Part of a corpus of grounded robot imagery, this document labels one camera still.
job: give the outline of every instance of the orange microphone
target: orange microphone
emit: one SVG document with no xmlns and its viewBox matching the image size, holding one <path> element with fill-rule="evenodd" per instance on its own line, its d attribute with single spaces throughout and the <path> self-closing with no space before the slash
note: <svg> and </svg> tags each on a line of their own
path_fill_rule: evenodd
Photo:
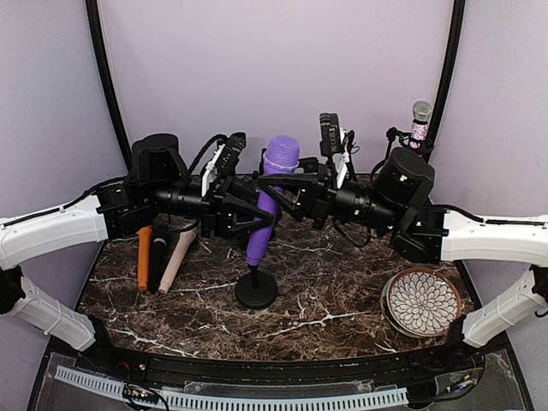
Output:
<svg viewBox="0 0 548 411">
<path fill-rule="evenodd" d="M 137 279 L 139 291 L 148 289 L 148 266 L 151 259 L 152 226 L 149 225 L 139 230 L 139 266 L 137 268 Z"/>
</svg>

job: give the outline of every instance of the plate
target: plate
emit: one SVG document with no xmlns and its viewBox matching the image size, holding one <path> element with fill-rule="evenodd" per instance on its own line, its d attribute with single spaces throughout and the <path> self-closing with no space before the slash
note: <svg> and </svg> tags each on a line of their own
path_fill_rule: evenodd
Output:
<svg viewBox="0 0 548 411">
<path fill-rule="evenodd" d="M 441 336 L 461 316 L 461 297 L 455 286 L 428 268 L 400 272 L 384 291 L 389 317 L 399 331 L 411 337 Z"/>
</svg>

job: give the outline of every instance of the gray wall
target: gray wall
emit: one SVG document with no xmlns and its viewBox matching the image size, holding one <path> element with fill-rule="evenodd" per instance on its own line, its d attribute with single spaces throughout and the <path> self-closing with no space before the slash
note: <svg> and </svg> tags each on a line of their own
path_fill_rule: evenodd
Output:
<svg viewBox="0 0 548 411">
<path fill-rule="evenodd" d="M 0 215 L 71 200 L 123 174 L 81 0 L 0 2 Z M 74 306 L 97 245 L 23 265 Z M 0 317 L 0 410 L 26 409 L 47 337 Z"/>
<path fill-rule="evenodd" d="M 548 214 L 548 3 L 468 2 L 439 143 L 433 199 L 495 216 Z M 469 261 L 484 302 L 519 264 Z M 536 409 L 548 409 L 548 321 L 509 331 Z"/>
<path fill-rule="evenodd" d="M 216 133 L 246 131 L 240 172 L 256 170 L 275 134 L 319 155 L 319 113 L 336 111 L 362 149 L 384 154 L 386 130 L 409 129 L 433 100 L 452 2 L 164 0 L 101 2 L 128 133 L 181 138 L 187 163 Z"/>
</svg>

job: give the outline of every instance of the brown marble surface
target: brown marble surface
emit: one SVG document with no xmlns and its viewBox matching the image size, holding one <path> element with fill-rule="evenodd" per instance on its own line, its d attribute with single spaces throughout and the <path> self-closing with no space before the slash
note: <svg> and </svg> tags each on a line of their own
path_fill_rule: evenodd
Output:
<svg viewBox="0 0 548 411">
<path fill-rule="evenodd" d="M 174 218 L 171 227 L 184 224 Z M 388 238 L 359 249 L 330 223 L 322 231 L 311 226 L 287 214 L 277 226 L 261 269 L 275 275 L 280 295 L 265 310 L 250 311 L 235 300 L 246 254 L 235 241 L 218 238 L 194 242 L 167 295 L 140 293 L 136 236 L 105 246 L 79 309 L 102 319 L 119 347 L 215 360 L 347 359 L 444 342 L 406 337 L 382 315 L 384 284 L 417 266 L 393 252 Z M 357 239 L 366 233 L 355 225 L 345 229 Z M 456 286 L 462 311 L 472 311 L 458 270 L 429 267 Z"/>
</svg>

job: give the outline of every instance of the microphone head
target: microphone head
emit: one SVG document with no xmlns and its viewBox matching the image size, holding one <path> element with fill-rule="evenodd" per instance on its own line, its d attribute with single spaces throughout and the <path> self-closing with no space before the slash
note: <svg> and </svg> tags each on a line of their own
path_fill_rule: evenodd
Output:
<svg viewBox="0 0 548 411">
<path fill-rule="evenodd" d="M 432 105 L 424 100 L 415 101 L 413 104 L 413 119 L 418 122 L 428 122 L 432 115 Z"/>
<path fill-rule="evenodd" d="M 287 135 L 277 135 L 268 144 L 263 159 L 265 166 L 277 173 L 292 173 L 299 165 L 299 154 L 299 141 Z"/>
</svg>

